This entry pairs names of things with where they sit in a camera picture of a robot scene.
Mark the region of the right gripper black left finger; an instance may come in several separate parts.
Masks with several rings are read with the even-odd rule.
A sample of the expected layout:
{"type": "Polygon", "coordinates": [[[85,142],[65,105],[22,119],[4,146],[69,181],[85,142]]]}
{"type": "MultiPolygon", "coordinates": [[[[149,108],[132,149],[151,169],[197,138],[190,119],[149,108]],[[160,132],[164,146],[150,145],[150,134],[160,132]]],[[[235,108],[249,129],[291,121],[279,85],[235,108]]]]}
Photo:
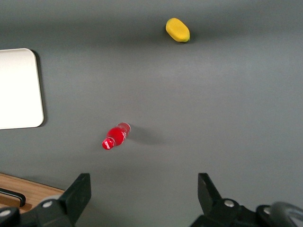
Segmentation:
{"type": "Polygon", "coordinates": [[[75,224],[91,198],[91,182],[89,173],[81,173],[68,189],[60,196],[66,215],[75,224]]]}

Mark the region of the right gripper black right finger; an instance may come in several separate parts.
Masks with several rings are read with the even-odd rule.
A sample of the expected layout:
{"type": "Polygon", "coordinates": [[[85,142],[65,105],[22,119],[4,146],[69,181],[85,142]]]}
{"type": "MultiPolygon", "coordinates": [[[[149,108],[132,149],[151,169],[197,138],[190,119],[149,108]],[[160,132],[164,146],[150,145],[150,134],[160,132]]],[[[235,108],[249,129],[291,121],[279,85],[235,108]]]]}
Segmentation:
{"type": "Polygon", "coordinates": [[[208,215],[213,206],[222,199],[207,173],[198,174],[197,195],[202,211],[205,215],[208,215]]]}

